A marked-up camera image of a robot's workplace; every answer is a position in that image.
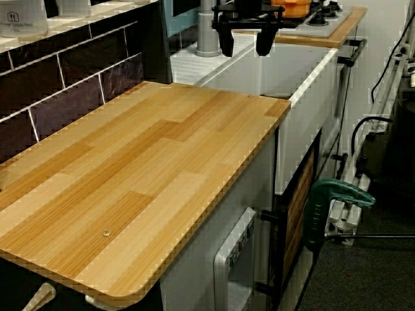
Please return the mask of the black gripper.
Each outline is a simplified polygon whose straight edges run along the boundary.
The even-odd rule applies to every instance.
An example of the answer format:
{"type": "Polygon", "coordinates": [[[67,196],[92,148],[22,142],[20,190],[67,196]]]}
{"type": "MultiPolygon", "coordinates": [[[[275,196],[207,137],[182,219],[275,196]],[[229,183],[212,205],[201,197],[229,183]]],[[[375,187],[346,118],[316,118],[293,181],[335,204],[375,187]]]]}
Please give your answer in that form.
{"type": "Polygon", "coordinates": [[[282,27],[283,6],[266,5],[262,1],[233,1],[212,8],[211,26],[219,33],[220,48],[226,57],[233,56],[234,39],[231,29],[261,29],[257,34],[256,52],[259,56],[270,53],[276,32],[282,27]]]}

